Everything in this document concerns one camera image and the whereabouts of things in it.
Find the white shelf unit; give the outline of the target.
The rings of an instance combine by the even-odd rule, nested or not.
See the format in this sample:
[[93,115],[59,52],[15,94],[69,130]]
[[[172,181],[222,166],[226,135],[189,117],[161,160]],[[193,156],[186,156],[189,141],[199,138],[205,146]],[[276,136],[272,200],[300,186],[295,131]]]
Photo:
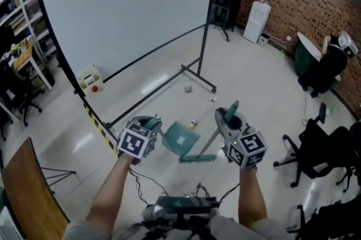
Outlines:
[[38,59],[46,64],[56,47],[50,36],[39,0],[0,0],[0,27],[10,28],[14,36],[31,36]]

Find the teal dustpan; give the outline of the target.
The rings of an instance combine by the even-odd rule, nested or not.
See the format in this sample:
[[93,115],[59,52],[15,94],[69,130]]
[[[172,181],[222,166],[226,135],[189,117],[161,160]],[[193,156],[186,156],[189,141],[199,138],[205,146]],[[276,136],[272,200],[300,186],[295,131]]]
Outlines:
[[199,134],[178,121],[173,122],[166,132],[162,130],[160,118],[152,118],[151,123],[160,135],[162,145],[178,156],[187,155],[200,138]]

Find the small wooden desk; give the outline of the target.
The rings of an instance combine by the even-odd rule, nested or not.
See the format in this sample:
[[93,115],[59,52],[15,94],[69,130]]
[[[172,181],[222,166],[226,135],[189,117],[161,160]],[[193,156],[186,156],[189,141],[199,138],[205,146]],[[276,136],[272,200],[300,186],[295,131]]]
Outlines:
[[14,59],[14,69],[18,72],[22,68],[24,68],[28,63],[30,63],[35,70],[36,74],[43,81],[45,86],[52,91],[53,87],[43,74],[40,66],[36,63],[33,57],[33,40],[31,37],[29,39],[25,38],[20,42],[21,53],[20,55]]

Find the person's right forearm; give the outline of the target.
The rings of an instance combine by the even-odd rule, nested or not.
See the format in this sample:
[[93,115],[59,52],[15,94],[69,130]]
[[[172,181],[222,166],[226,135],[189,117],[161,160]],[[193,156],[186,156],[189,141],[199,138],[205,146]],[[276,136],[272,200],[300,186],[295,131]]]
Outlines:
[[267,218],[267,210],[256,174],[256,167],[241,169],[239,173],[239,223],[251,228]]

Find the black chest-mounted device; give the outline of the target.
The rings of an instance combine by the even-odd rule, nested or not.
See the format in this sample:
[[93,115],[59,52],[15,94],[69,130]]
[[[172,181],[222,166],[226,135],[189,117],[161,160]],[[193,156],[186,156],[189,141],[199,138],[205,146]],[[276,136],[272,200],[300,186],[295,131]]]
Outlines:
[[160,196],[142,212],[142,223],[149,227],[201,229],[218,215],[219,207],[216,197]]

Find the white box with red button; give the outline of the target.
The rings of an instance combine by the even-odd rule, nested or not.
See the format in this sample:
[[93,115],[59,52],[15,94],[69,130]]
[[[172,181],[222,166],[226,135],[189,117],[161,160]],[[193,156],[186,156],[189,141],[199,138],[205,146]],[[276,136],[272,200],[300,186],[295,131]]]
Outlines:
[[76,80],[84,95],[87,97],[99,94],[104,89],[103,79],[94,65],[78,73]]

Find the teal broom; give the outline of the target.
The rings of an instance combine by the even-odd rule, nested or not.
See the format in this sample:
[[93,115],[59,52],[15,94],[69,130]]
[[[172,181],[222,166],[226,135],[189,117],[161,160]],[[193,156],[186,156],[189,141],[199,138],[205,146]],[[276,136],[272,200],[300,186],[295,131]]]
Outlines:
[[239,101],[235,101],[230,108],[218,108],[215,111],[215,122],[217,125],[217,129],[212,134],[206,145],[202,148],[202,150],[197,155],[186,155],[181,156],[179,158],[179,163],[203,163],[203,162],[213,162],[216,160],[216,155],[206,155],[206,150],[210,147],[213,141],[216,139],[218,135],[224,135],[224,131],[226,130],[226,125],[231,121],[231,119],[235,116],[235,113],[239,107]]

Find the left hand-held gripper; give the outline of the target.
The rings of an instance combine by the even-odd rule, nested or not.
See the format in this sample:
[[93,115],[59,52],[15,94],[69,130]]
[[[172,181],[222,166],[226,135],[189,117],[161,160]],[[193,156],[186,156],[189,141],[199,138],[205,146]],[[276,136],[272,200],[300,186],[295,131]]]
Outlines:
[[117,141],[117,150],[141,160],[155,148],[162,121],[157,115],[136,116],[127,122]]

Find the round wooden table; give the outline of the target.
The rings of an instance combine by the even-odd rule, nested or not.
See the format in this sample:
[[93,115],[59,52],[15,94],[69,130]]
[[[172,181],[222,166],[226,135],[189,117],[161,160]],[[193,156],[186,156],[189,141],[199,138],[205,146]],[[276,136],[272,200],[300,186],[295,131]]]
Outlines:
[[27,240],[62,240],[69,219],[46,181],[30,137],[5,164],[2,181]]

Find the white water dispenser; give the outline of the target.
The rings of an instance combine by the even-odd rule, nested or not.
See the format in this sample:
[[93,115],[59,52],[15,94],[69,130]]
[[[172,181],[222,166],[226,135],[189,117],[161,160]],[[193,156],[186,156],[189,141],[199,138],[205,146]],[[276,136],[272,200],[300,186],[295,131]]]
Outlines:
[[270,5],[260,1],[253,2],[243,34],[245,39],[252,43],[257,43],[261,33],[265,28],[270,11]]

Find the person's grey shirt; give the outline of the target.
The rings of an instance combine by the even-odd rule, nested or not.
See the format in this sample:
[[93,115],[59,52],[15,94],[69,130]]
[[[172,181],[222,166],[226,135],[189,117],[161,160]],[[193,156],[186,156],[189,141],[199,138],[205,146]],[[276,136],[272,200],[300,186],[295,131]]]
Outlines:
[[151,231],[141,223],[119,231],[110,237],[101,228],[87,221],[69,224],[62,240],[294,240],[277,221],[263,219],[247,228],[224,216],[210,218],[205,233],[197,234],[191,229]]

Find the person's left forearm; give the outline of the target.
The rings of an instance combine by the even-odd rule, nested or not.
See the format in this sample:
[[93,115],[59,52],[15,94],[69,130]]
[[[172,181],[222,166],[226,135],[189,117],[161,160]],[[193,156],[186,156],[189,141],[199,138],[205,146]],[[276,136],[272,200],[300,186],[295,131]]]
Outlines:
[[108,235],[112,235],[117,215],[119,213],[125,181],[134,158],[122,154],[104,183],[97,192],[86,218],[87,221],[102,228]]

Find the white rolling whiteboard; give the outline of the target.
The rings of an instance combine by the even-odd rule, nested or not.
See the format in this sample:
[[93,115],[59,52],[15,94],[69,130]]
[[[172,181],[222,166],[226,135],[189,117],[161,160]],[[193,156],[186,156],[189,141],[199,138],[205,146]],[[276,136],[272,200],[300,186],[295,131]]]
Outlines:
[[80,78],[104,82],[198,29],[208,30],[212,0],[39,0],[59,62],[82,101]]

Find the yellow black floor strip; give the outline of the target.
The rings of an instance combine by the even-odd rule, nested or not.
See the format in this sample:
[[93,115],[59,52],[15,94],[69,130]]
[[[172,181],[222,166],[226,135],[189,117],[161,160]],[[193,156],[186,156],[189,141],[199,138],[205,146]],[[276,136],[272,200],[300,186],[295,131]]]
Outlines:
[[93,124],[96,126],[97,130],[99,131],[99,133],[101,134],[101,136],[103,137],[103,139],[106,141],[107,145],[111,148],[111,150],[117,155],[118,151],[116,149],[116,141],[114,140],[114,138],[106,131],[105,127],[103,126],[103,124],[95,117],[95,115],[90,111],[89,107],[87,106],[86,103],[83,104],[83,107],[87,113],[87,115],[89,116],[89,118],[91,119],[91,121],[93,122]]

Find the black office chair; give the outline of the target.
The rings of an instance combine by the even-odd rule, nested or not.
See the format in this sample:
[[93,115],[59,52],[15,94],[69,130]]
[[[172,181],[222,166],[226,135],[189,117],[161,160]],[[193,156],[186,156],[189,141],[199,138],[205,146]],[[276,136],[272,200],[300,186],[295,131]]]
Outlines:
[[321,103],[318,116],[308,120],[305,130],[299,135],[300,146],[296,146],[288,135],[283,135],[283,140],[289,142],[293,152],[288,160],[274,162],[273,166],[297,163],[296,179],[290,184],[292,188],[298,186],[302,173],[315,179],[326,176],[334,168],[344,168],[342,157],[346,154],[349,130],[340,126],[327,134],[318,125],[325,123],[326,110],[326,104]]
[[17,109],[23,115],[24,126],[28,126],[27,117],[30,107],[42,113],[42,108],[35,104],[33,99],[44,92],[43,89],[33,91],[29,77],[19,75],[7,62],[0,62],[0,97],[9,109]]
[[361,240],[361,195],[353,200],[321,207],[306,221],[302,205],[300,227],[288,230],[295,240]]
[[361,187],[361,120],[350,127],[347,144],[346,154],[342,157],[346,173],[340,181],[336,182],[336,185],[340,185],[347,179],[347,186],[343,189],[343,193],[348,191],[352,175],[357,177],[358,185]]

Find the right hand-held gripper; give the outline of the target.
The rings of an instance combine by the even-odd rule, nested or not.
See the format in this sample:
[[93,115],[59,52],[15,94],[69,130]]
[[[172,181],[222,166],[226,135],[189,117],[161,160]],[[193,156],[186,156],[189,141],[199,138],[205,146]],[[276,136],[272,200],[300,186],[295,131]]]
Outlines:
[[223,142],[222,151],[230,163],[241,169],[256,166],[267,151],[262,133],[249,125],[246,117],[239,112],[226,121],[224,116],[227,111],[227,108],[215,111],[215,121]]

